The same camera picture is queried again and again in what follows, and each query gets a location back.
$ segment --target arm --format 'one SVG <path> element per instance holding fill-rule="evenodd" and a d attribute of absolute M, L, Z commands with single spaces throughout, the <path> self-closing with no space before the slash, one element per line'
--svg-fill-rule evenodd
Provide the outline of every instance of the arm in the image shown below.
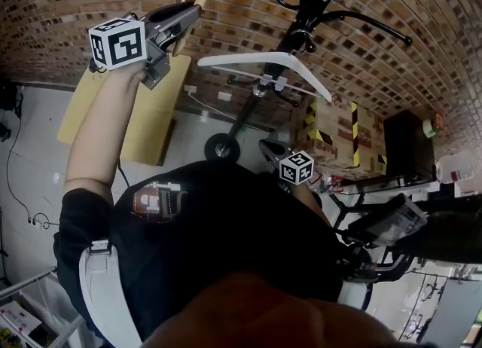
<path fill-rule="evenodd" d="M 330 221 L 326 218 L 326 215 L 324 214 L 322 208 L 319 207 L 319 204 L 316 202 L 311 190 L 305 184 L 301 184 L 298 186 L 290 185 L 290 190 L 293 197 L 295 197 L 302 204 L 313 210 L 318 215 L 318 217 L 320 217 L 324 221 L 324 223 L 331 227 Z"/>
<path fill-rule="evenodd" d="M 72 144 L 64 193 L 83 188 L 112 204 L 115 167 L 144 67 L 140 62 L 115 69 L 102 85 Z"/>

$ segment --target fiducial marker cube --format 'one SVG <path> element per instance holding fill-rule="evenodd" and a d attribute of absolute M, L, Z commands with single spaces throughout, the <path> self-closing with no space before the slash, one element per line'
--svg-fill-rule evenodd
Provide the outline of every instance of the fiducial marker cube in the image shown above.
<path fill-rule="evenodd" d="M 93 59 L 109 70 L 147 59 L 145 24 L 113 19 L 89 29 Z"/>
<path fill-rule="evenodd" d="M 279 178 L 299 185 L 313 176 L 315 161 L 306 152 L 300 151 L 279 162 Z"/>

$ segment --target wooden board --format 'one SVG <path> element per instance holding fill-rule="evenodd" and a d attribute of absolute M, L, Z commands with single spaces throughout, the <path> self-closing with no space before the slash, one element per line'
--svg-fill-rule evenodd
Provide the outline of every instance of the wooden board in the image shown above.
<path fill-rule="evenodd" d="M 139 85 L 120 153 L 121 159 L 156 165 L 163 147 L 168 145 L 166 137 L 170 121 L 191 63 L 191 58 L 184 55 L 169 55 L 169 59 L 170 72 L 153 90 L 144 84 Z M 89 69 L 85 70 L 57 133 L 60 142 L 72 144 L 90 104 L 107 76 L 108 71 L 93 74 Z"/>

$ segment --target hand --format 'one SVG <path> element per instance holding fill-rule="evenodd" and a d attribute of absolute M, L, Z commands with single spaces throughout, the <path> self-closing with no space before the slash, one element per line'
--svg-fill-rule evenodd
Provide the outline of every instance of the hand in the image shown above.
<path fill-rule="evenodd" d="M 129 80 L 136 79 L 141 81 L 145 77 L 145 60 L 141 60 L 135 63 L 127 64 L 126 66 L 113 69 L 112 74 L 127 76 Z"/>

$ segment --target white floor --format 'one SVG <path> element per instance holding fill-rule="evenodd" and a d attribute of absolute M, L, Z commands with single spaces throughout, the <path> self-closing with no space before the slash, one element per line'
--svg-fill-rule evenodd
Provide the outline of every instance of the white floor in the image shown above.
<path fill-rule="evenodd" d="M 9 181 L 12 191 L 26 204 L 30 216 L 43 212 L 52 222 L 58 223 L 69 146 L 59 143 L 56 134 L 72 93 L 58 90 L 25 88 L 22 90 L 22 128 L 9 164 Z M 122 161 L 122 167 L 131 184 L 150 176 L 170 171 L 182 165 L 204 159 L 203 147 L 214 133 L 227 132 L 230 124 L 193 114 L 176 112 L 175 126 L 165 164 L 162 167 L 146 166 Z M 44 230 L 27 222 L 26 210 L 11 196 L 6 179 L 8 152 L 14 143 L 19 121 L 13 112 L 0 111 L 0 121 L 12 129 L 12 137 L 0 143 L 0 207 L 3 212 L 4 249 L 8 278 L 18 282 L 40 273 L 56 264 L 53 256 L 53 235 L 56 226 Z M 269 169 L 258 150 L 258 141 L 267 136 L 263 131 L 244 129 L 238 136 L 242 154 L 239 163 L 255 172 Z M 114 198 L 118 199 L 126 185 L 117 172 L 114 181 Z M 343 197 L 353 204 L 356 197 Z M 366 203 L 387 200 L 372 196 Z M 338 210 L 328 196 L 322 198 L 325 214 L 332 223 Z M 358 218 L 348 215 L 343 226 Z M 432 272 L 446 274 L 446 268 L 430 265 Z M 374 296 L 368 312 L 395 332 L 401 332 L 416 299 L 421 276 L 408 274 L 397 282 L 375 285 Z"/>

